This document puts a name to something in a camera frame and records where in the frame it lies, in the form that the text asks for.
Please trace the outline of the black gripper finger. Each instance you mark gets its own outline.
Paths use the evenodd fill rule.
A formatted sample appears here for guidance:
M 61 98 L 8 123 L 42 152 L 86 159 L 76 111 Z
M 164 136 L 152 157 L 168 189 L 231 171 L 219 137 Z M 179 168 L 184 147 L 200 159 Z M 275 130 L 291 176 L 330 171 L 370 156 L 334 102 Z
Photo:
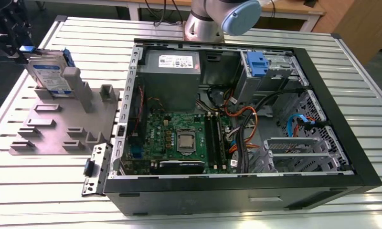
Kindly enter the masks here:
M 0 56 L 5 56 L 16 63 L 28 63 L 28 60 L 20 51 L 22 46 L 22 36 L 10 32 L 0 32 Z
M 20 32 L 20 37 L 21 37 L 20 40 L 21 40 L 22 46 L 34 45 L 29 29 L 30 29 L 30 24 L 28 22 L 24 22 L 21 26 L 21 32 Z

